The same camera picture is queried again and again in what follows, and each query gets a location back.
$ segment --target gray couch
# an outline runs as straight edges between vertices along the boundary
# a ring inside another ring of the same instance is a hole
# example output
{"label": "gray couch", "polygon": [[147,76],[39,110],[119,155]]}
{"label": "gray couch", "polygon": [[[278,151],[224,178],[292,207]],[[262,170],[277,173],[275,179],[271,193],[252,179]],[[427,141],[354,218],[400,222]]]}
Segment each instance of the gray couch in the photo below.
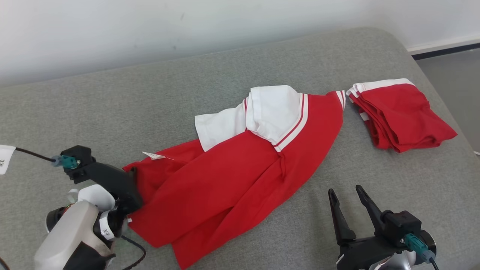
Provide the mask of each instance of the gray couch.
{"label": "gray couch", "polygon": [[[403,154],[376,149],[351,104],[315,175],[251,231],[191,269],[335,269],[338,246],[327,190],[335,189],[358,237],[373,226],[360,204],[361,184],[381,210],[408,210],[436,240],[442,270],[480,264],[480,163],[450,112],[404,47],[389,33],[359,28],[253,48],[128,67],[0,89],[0,144],[46,155],[80,144],[121,167],[196,138],[193,116],[236,106],[254,86],[290,85],[325,94],[353,83],[408,78],[458,136],[438,148]],[[46,237],[45,215],[67,204],[74,186],[61,169],[14,153],[0,176],[0,257],[13,270],[33,268]],[[135,269],[178,269],[170,246],[147,247]],[[119,240],[111,269],[140,255]],[[432,269],[423,264],[417,269]]]}

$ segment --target white wall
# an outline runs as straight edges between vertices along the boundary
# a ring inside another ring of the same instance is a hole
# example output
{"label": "white wall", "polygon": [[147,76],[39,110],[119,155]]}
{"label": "white wall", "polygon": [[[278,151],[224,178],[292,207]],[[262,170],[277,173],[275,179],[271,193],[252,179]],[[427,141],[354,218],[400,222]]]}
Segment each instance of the white wall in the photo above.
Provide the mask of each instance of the white wall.
{"label": "white wall", "polygon": [[479,0],[0,0],[0,86],[376,26],[410,50],[480,42]]}

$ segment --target red garment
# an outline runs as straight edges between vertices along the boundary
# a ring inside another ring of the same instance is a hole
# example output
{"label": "red garment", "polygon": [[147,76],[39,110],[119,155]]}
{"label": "red garment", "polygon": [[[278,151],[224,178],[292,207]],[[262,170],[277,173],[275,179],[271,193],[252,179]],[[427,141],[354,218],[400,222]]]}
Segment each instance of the red garment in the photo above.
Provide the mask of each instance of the red garment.
{"label": "red garment", "polygon": [[347,94],[360,106],[359,113],[378,148],[390,147],[402,153],[438,147],[457,135],[407,79],[355,84]]}
{"label": "red garment", "polygon": [[[268,102],[262,99],[268,95],[261,93],[267,91],[252,91],[249,99],[251,108],[263,106],[253,108],[256,117],[268,116]],[[272,139],[275,144],[262,137],[271,135],[264,130],[266,118],[258,129],[205,153],[195,140],[157,153],[165,159],[126,166],[126,171],[136,168],[145,199],[144,207],[130,215],[130,227],[154,247],[172,243],[185,269],[259,224],[311,177],[342,125],[342,92],[300,95],[297,120],[278,140]]]}

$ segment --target black mount bracket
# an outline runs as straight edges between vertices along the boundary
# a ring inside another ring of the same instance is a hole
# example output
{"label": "black mount bracket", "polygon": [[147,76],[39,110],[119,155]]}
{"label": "black mount bracket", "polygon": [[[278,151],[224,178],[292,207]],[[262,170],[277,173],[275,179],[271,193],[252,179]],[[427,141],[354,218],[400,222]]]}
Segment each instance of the black mount bracket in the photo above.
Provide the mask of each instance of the black mount bracket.
{"label": "black mount bracket", "polygon": [[77,145],[62,151],[61,155],[80,161],[75,169],[63,168],[75,184],[93,180],[114,196],[119,210],[124,214],[133,213],[142,207],[143,200],[138,193],[133,173],[97,162],[88,147]]}

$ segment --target cable connector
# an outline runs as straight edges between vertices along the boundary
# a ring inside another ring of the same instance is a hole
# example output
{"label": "cable connector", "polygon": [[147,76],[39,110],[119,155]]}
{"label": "cable connector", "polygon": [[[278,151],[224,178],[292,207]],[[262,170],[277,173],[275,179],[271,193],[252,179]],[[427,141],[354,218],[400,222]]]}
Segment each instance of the cable connector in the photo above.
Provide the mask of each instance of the cable connector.
{"label": "cable connector", "polygon": [[405,245],[415,251],[426,263],[430,263],[430,258],[435,259],[435,254],[428,249],[428,246],[412,233],[405,235]]}
{"label": "cable connector", "polygon": [[52,159],[55,160],[52,162],[53,167],[62,166],[68,169],[75,169],[80,164],[79,160],[76,160],[74,157],[69,156],[54,156],[52,157]]}

